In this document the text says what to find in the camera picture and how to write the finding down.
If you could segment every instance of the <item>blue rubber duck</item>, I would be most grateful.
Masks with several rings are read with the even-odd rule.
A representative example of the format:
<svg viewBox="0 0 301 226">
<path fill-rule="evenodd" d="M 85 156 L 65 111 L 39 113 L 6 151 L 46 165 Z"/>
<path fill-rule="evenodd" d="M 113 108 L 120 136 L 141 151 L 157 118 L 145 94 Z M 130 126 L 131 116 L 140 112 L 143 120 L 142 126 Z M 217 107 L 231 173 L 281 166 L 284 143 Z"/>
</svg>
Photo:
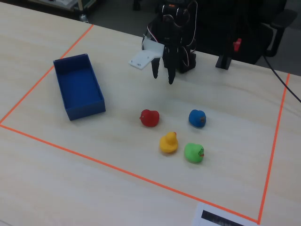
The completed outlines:
<svg viewBox="0 0 301 226">
<path fill-rule="evenodd" d="M 205 112 L 200 110 L 192 110 L 189 114 L 189 122 L 197 128 L 202 128 L 206 123 Z"/>
</svg>

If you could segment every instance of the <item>blue plastic bin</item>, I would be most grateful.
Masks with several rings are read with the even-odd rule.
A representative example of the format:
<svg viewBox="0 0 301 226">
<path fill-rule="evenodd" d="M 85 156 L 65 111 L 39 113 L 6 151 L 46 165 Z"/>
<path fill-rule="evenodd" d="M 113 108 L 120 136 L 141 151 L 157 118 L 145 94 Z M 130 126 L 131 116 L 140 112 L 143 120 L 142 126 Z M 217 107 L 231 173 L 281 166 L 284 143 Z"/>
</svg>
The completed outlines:
<svg viewBox="0 0 301 226">
<path fill-rule="evenodd" d="M 53 62 L 70 120 L 105 112 L 104 98 L 88 54 Z"/>
</svg>

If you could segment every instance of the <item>yellow rubber duck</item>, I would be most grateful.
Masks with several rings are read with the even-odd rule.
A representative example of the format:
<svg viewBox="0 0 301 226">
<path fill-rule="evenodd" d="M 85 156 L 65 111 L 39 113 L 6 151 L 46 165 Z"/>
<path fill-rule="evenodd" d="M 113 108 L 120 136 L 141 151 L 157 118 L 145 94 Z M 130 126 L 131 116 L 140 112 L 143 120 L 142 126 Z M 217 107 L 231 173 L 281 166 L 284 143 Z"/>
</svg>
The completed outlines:
<svg viewBox="0 0 301 226">
<path fill-rule="evenodd" d="M 178 149 L 177 133 L 169 132 L 160 139 L 160 149 L 165 153 L 172 153 Z"/>
</svg>

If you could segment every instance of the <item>black post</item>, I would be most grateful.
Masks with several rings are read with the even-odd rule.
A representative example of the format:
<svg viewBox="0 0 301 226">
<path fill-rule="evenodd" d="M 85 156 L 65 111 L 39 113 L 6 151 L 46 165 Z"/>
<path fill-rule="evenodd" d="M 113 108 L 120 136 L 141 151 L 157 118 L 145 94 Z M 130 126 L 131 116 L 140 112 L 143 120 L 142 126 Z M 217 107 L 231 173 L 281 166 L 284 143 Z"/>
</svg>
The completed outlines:
<svg viewBox="0 0 301 226">
<path fill-rule="evenodd" d="M 233 43 L 235 36 L 237 34 L 237 26 L 239 23 L 239 19 L 243 16 L 244 13 L 248 13 L 248 3 L 249 0 L 237 0 L 236 8 L 235 8 L 235 15 L 233 17 L 233 24 L 231 26 L 231 30 L 228 34 L 228 40 L 226 41 L 224 53 L 219 56 L 215 67 L 228 70 L 231 60 L 232 60 L 232 52 L 233 52 Z"/>
</svg>

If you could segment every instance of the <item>red knob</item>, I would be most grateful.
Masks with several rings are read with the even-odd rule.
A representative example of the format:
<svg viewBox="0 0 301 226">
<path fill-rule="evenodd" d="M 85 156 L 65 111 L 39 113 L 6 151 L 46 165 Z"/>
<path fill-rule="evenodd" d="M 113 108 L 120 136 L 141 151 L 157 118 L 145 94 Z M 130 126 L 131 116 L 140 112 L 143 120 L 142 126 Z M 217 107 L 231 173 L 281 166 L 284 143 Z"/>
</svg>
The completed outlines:
<svg viewBox="0 0 301 226">
<path fill-rule="evenodd" d="M 237 41 L 235 41 L 233 43 L 233 46 L 234 46 L 234 52 L 238 52 L 239 51 L 239 48 L 240 48 L 240 45 L 241 45 L 241 39 L 237 39 Z"/>
</svg>

